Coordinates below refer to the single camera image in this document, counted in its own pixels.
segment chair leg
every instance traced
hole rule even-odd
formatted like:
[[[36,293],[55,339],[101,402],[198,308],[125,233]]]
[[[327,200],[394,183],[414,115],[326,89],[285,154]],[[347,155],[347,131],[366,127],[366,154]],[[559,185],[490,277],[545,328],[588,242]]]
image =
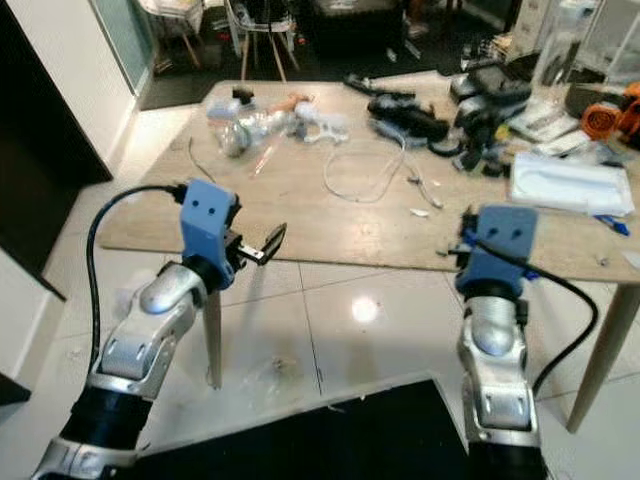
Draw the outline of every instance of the chair leg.
[[[258,32],[253,32],[253,66],[258,68]]]
[[[244,37],[244,46],[242,47],[242,72],[240,74],[240,80],[244,82],[244,79],[247,76],[247,58],[249,57],[249,37],[251,36],[250,32],[247,32]]]
[[[284,49],[287,51],[291,63],[293,63],[293,68],[295,68],[296,71],[299,72],[300,66],[298,65],[296,57],[293,55],[293,51],[289,50],[289,45],[287,44],[287,39],[284,37],[284,33],[278,32],[278,38],[280,38],[280,40],[282,41],[282,45],[284,45]]]
[[[287,77],[284,76],[284,69],[282,68],[280,55],[278,55],[278,47],[276,46],[276,42],[273,41],[272,35],[269,35],[269,41],[271,42],[271,48],[273,48],[273,56],[276,59],[276,65],[278,65],[278,71],[280,72],[280,78],[282,78],[282,83],[287,83]]]
[[[187,38],[187,35],[184,33],[182,34],[182,40],[184,40],[184,44],[187,46],[187,50],[189,50],[191,61],[193,62],[193,64],[197,69],[200,69],[200,60],[198,60],[196,52],[193,50],[193,47],[191,47],[191,42],[189,42],[189,38]]]

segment white paper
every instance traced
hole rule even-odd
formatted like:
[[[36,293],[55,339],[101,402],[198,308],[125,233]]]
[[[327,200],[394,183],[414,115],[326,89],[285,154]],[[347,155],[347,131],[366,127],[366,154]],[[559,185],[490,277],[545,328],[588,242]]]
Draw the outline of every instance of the white paper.
[[[635,210],[624,169],[568,164],[529,152],[515,156],[511,198],[589,215],[622,217]]]

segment blue item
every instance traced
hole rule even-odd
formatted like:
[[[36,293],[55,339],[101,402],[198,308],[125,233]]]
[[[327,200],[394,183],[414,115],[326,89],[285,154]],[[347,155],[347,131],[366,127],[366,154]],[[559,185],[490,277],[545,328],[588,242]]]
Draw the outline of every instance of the blue item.
[[[531,254],[538,214],[526,207],[489,205],[478,213],[476,232],[465,232],[464,242],[471,246],[471,254],[464,270],[458,274],[455,285],[465,294],[477,282],[495,281],[506,284],[516,297],[522,295],[521,279],[525,269],[494,257],[475,245],[482,240],[500,252],[527,260]]]
[[[611,230],[619,233],[620,235],[624,235],[625,237],[631,235],[631,232],[629,231],[627,226],[624,223],[615,220],[611,215],[594,215],[593,218],[595,218],[596,220],[600,220]]]
[[[193,180],[180,213],[185,245],[182,256],[199,255],[208,260],[220,274],[218,290],[228,288],[234,279],[225,252],[225,233],[229,213],[237,203],[234,193],[202,180]]]

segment black cable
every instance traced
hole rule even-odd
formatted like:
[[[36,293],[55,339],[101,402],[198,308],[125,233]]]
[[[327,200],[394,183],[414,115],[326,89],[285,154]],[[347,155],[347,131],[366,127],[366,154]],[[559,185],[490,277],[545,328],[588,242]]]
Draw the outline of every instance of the black cable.
[[[104,206],[94,217],[93,222],[91,222],[91,227],[89,228],[86,249],[87,272],[89,274],[89,291],[91,292],[91,357],[89,360],[89,372],[91,372],[91,368],[93,367],[93,364],[95,363],[100,353],[100,297],[98,295],[96,266],[93,258],[93,245],[96,240],[98,226],[100,225],[100,222],[102,221],[106,213],[111,209],[111,207],[113,207],[120,200],[128,197],[129,195],[133,195],[134,193],[145,192],[149,190],[159,190],[170,193],[178,203],[182,203],[182,201],[184,200],[184,195],[186,193],[186,185],[142,185],[140,187],[134,187],[129,190],[125,190],[124,192],[119,193],[104,204]]]
[[[569,283],[564,278],[560,278],[557,275],[554,275],[553,273],[550,273],[550,272],[547,272],[546,270],[543,270],[542,268],[539,268],[539,267],[536,267],[534,265],[531,265],[528,262],[526,262],[525,260],[520,260],[520,259],[518,259],[516,257],[513,257],[513,256],[511,256],[509,254],[502,253],[499,250],[496,250],[495,248],[493,248],[492,246],[486,244],[482,240],[476,239],[476,244],[478,246],[480,246],[483,250],[487,251],[488,253],[490,253],[494,257],[499,258],[500,260],[504,260],[507,263],[510,263],[512,265],[516,265],[518,267],[524,268],[527,271],[535,272],[538,275],[540,275],[541,277],[547,278],[547,279],[551,280],[552,282],[557,283],[561,287],[566,288],[567,290],[569,290],[570,292],[574,293],[575,295],[580,297],[582,300],[584,300],[586,302],[586,304],[589,305],[589,307],[591,308],[591,312],[592,312],[591,313],[591,320],[589,321],[589,324],[587,325],[587,327],[582,331],[582,333],[580,335],[578,335],[576,337],[576,339],[573,342],[571,342],[569,345],[567,345],[564,348],[564,350],[562,350],[558,355],[556,355],[556,357],[553,360],[551,360],[542,369],[542,371],[538,374],[538,377],[536,378],[535,382],[533,383],[533,395],[536,396],[538,394],[538,392],[540,391],[540,387],[542,386],[542,383],[549,376],[551,371],[562,360],[564,360],[567,356],[569,356],[578,346],[580,346],[580,344],[582,342],[584,342],[585,339],[591,334],[593,329],[596,328],[596,325],[598,324],[598,315],[599,315],[598,306],[595,304],[593,299],[589,295],[587,295],[583,290],[581,290],[580,288],[576,287],[575,285]]]

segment wooden table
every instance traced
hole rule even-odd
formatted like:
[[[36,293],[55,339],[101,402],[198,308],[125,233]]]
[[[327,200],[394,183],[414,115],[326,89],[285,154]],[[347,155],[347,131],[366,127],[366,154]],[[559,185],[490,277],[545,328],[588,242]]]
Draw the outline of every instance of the wooden table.
[[[390,77],[378,83],[415,90],[424,104],[435,106],[438,116],[452,119],[455,115],[456,107],[447,94],[449,80],[436,73]],[[229,98],[233,85],[219,83],[203,105],[213,96]],[[321,112],[349,116],[351,137],[366,139],[372,155],[397,154],[389,142],[377,139],[366,126],[368,98],[341,84],[249,82],[247,86],[258,99],[272,101],[291,91],[315,95],[315,104]],[[420,165],[425,178],[441,184],[436,194],[445,204],[443,210],[427,205],[417,190],[408,185],[405,172],[396,175],[387,194],[375,204],[349,203],[331,195],[322,183],[322,170],[333,149],[328,143],[309,146],[292,139],[280,140],[274,144],[275,153],[269,163],[252,178],[256,156],[248,154],[235,160],[222,156],[203,110],[204,106],[159,158],[144,183],[204,178],[189,160],[191,143],[192,155],[198,163],[218,183],[238,192],[244,208],[236,217],[234,229],[243,233],[249,243],[260,244],[271,228],[288,222],[279,258],[455,271],[454,260],[442,258],[436,250],[456,240],[460,214],[469,205],[507,201],[506,181],[462,175],[448,160],[426,150],[409,155]],[[362,160],[358,161],[359,165],[348,162],[343,165],[337,180],[347,184],[361,181],[364,167]],[[635,204],[640,205],[640,165],[631,164],[628,174]],[[426,220],[414,217],[409,214],[410,207],[426,208],[431,216]],[[178,207],[170,200],[150,194],[121,205],[119,211],[100,235],[102,246],[181,251]],[[540,211],[532,263],[570,279],[619,284],[568,422],[573,432],[606,379],[640,305],[640,272],[621,254],[622,250],[640,252],[640,224],[635,216],[627,224],[632,232],[629,238],[611,232],[585,215]],[[600,265],[601,257],[608,258],[608,266]]]

